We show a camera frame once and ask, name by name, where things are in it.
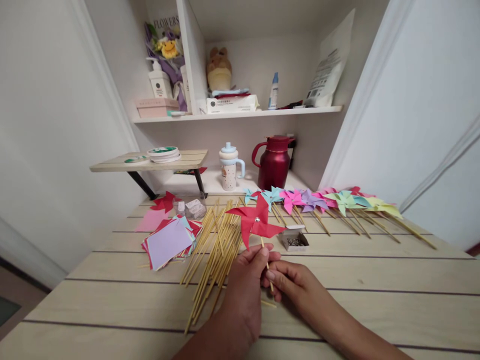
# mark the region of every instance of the white cabinet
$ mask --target white cabinet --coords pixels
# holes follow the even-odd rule
[[[292,170],[312,189],[320,183],[388,5],[388,0],[105,0],[102,5],[95,0],[85,2],[142,151],[168,145],[183,150],[208,149],[206,166],[216,172],[218,151],[225,142],[231,142],[255,179],[256,168],[249,160],[254,146],[263,142],[264,137],[293,133],[297,148]],[[158,12],[163,5],[176,6],[178,13],[192,115],[140,119],[134,111],[134,102],[145,96],[150,86],[146,50],[139,51],[139,44],[144,45],[143,23],[160,19],[160,14],[152,12]],[[106,7],[116,10],[105,11]],[[275,72],[279,76],[279,107],[306,98],[320,60],[321,41],[353,9],[350,55],[333,106],[283,113],[266,111]],[[116,34],[125,32],[129,36],[114,41]],[[250,88],[264,111],[206,114],[206,64],[215,46],[228,50],[232,84]]]

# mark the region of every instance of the tissue box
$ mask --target tissue box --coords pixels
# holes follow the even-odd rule
[[[257,95],[206,99],[207,114],[248,113],[256,111],[259,106]]]
[[[136,100],[135,105],[142,119],[160,118],[168,116],[167,111],[179,110],[179,102],[177,100],[168,99],[165,97]]]
[[[310,244],[302,233],[305,225],[289,225],[280,235],[280,240],[288,252],[306,251]]]

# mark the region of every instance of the stuffed bear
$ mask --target stuffed bear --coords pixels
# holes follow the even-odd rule
[[[210,60],[206,66],[206,74],[210,90],[226,91],[230,90],[232,79],[232,64],[227,57],[228,52],[225,47],[220,51],[214,47],[210,51]]]

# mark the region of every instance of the red thermos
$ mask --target red thermos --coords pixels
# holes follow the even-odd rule
[[[284,188],[289,173],[289,144],[295,140],[288,136],[270,136],[267,142],[259,143],[253,149],[251,161],[260,168],[258,172],[258,187],[270,190],[272,186]],[[255,162],[259,148],[266,145],[265,152],[260,157],[260,165]]]

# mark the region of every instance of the small box of pins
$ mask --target small box of pins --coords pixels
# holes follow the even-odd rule
[[[309,242],[302,233],[305,225],[289,225],[286,227],[281,235],[281,242],[287,251],[306,251],[309,248]]]

